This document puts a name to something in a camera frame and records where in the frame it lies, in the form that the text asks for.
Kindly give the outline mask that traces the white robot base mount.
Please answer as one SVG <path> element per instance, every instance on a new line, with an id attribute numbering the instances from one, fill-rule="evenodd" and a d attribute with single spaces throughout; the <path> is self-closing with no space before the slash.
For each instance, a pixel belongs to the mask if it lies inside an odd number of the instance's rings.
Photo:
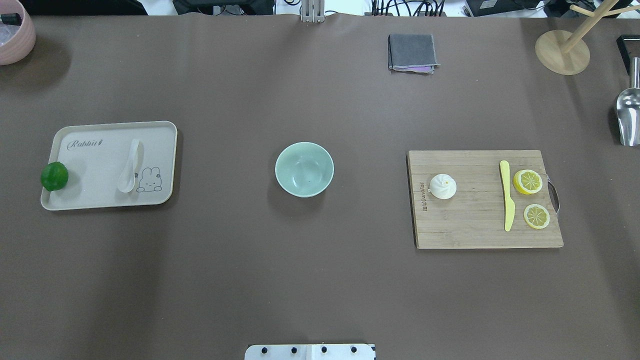
<path id="1" fill-rule="evenodd" d="M 247 347 L 245 360 L 375 360 L 374 344 L 254 344 Z"/>

